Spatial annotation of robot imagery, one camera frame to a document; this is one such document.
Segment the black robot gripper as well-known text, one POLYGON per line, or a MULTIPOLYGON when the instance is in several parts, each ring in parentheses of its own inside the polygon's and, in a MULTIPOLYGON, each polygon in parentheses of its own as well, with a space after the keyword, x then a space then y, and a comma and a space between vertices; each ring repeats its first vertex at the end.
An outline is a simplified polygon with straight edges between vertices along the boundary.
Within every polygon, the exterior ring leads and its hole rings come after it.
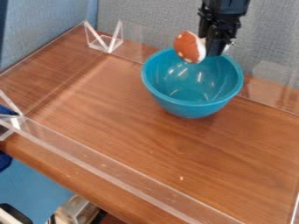
POLYGON ((206 38, 207 55, 220 56, 240 28, 251 0, 202 0, 199 37, 206 38))

